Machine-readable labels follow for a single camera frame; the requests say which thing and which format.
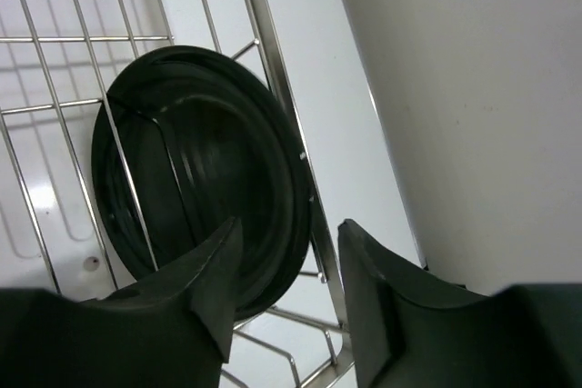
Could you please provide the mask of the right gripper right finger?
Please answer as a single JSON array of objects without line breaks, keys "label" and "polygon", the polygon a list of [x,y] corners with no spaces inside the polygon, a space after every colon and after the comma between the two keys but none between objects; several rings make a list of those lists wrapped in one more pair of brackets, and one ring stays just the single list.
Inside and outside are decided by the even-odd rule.
[{"label": "right gripper right finger", "polygon": [[515,284],[490,296],[338,228],[348,331],[361,387],[578,387],[581,287]]}]

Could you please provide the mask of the black plate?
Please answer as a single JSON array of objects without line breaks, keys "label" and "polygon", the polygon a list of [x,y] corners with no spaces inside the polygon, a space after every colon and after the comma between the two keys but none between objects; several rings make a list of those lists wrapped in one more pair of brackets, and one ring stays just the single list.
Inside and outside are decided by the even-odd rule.
[{"label": "black plate", "polygon": [[270,90],[232,58],[160,47],[107,89],[91,144],[95,202],[126,270],[142,279],[236,218],[236,318],[262,313],[306,258],[310,172]]}]

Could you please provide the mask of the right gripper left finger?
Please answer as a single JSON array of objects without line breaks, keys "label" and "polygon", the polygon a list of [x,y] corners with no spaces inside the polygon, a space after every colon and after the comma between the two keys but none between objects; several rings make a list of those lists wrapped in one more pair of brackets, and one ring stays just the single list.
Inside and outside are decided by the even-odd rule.
[{"label": "right gripper left finger", "polygon": [[4,387],[216,387],[229,359],[242,225],[104,299],[1,292]]}]

